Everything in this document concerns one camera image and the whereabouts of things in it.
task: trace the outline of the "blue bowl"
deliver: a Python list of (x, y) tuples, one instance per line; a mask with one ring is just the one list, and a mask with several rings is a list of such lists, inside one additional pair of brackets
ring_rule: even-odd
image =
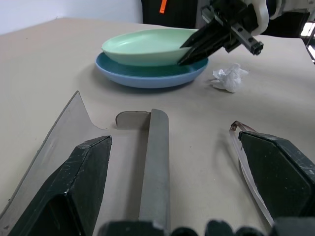
[(193, 81), (207, 67), (208, 59), (191, 65), (131, 66), (122, 65), (101, 53), (95, 60), (97, 68), (108, 79), (125, 86), (145, 89), (167, 88)]

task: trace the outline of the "tabletop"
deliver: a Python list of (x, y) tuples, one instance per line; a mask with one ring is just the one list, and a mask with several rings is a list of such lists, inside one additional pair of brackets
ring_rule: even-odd
[[(194, 82), (175, 88), (128, 88), (96, 70), (104, 41), (159, 27), (64, 18), (0, 36), (0, 211), (79, 90), (100, 128), (111, 127), (122, 111), (156, 108), (168, 114), (172, 228), (188, 226), (203, 235), (215, 218), (235, 229), (268, 230), (240, 174), (228, 130), (239, 120), (290, 140), (315, 161), (315, 67), (302, 40), (259, 36), (264, 50), (257, 57), (243, 46), (230, 54), (221, 49)], [(233, 63), (249, 71), (243, 87), (234, 94), (211, 87), (213, 70)]]

